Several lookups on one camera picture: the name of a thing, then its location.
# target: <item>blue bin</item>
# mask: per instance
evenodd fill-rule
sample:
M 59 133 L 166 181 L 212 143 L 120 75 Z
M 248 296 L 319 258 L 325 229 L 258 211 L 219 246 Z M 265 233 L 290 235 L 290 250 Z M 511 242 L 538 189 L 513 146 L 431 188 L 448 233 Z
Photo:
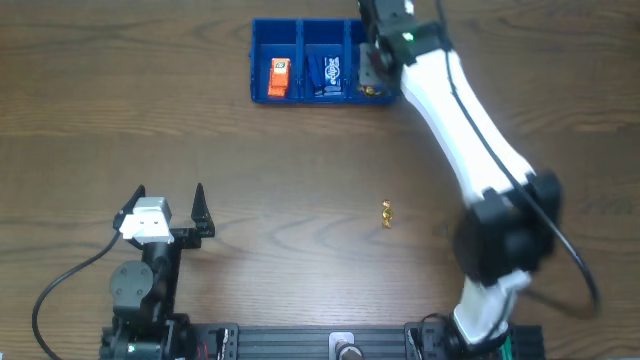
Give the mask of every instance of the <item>blue bin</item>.
M 261 104 L 361 104 L 392 103 L 396 93 L 369 97 L 358 90 L 361 43 L 366 36 L 361 20 L 254 19 L 251 42 L 251 99 Z M 307 69 L 307 55 L 340 56 L 342 93 L 315 95 Z M 267 95 L 271 59 L 291 60 L 291 79 L 285 98 Z

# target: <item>gold candy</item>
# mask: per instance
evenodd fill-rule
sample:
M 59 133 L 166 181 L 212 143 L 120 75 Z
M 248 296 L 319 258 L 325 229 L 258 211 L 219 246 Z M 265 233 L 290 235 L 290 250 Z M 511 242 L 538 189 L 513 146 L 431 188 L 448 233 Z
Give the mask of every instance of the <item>gold candy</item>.
M 393 210 L 391 210 L 391 200 L 382 202 L 384 209 L 382 210 L 382 225 L 387 229 L 391 229 L 391 220 L 393 220 Z

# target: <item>tabletop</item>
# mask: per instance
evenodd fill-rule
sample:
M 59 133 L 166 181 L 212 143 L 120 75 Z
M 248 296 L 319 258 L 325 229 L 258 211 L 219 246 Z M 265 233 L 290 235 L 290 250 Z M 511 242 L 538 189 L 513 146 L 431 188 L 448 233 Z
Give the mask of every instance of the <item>tabletop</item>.
M 599 282 L 597 320 L 526 297 L 548 358 L 640 354 L 640 4 L 445 2 L 479 99 L 510 143 L 565 189 L 562 227 Z M 435 16 L 431 2 L 417 15 Z M 356 18 L 355 0 L 0 2 L 0 352 L 44 359 L 33 304 L 103 248 L 139 184 L 189 224 L 204 185 L 215 239 L 185 251 L 176 311 L 240 325 L 401 325 L 449 313 L 463 275 L 455 176 L 406 101 L 260 106 L 249 94 L 255 17 Z M 393 228 L 381 225 L 390 199 Z M 532 287 L 576 305 L 558 247 Z M 95 359 L 109 279 L 139 252 L 119 242 L 46 299 L 45 339 Z

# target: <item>orange package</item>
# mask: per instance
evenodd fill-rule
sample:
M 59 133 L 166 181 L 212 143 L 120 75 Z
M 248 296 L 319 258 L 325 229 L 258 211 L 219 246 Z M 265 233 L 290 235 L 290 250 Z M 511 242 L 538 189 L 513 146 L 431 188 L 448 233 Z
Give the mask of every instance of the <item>orange package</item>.
M 271 59 L 271 75 L 269 77 L 269 96 L 285 97 L 289 90 L 289 71 L 291 61 L 289 59 Z

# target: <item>wooden table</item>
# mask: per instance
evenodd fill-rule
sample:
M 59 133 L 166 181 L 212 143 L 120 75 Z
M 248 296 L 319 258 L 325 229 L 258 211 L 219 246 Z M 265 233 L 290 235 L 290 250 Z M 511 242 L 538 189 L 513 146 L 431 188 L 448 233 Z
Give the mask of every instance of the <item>wooden table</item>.
M 423 18 L 434 11 L 418 6 Z M 563 227 L 604 299 L 597 321 L 531 300 L 549 358 L 640 354 L 640 4 L 448 1 L 469 81 L 508 140 L 566 189 Z M 345 0 L 0 4 L 0 352 L 44 359 L 30 326 L 57 275 L 111 238 L 143 183 L 189 223 L 198 182 L 218 226 L 185 252 L 177 311 L 241 325 L 403 324 L 457 304 L 457 181 L 418 113 L 268 107 L 249 97 L 251 19 L 357 17 Z M 381 228 L 391 199 L 392 230 Z M 46 300 L 65 359 L 95 359 L 120 242 Z M 563 251 L 534 288 L 582 304 Z

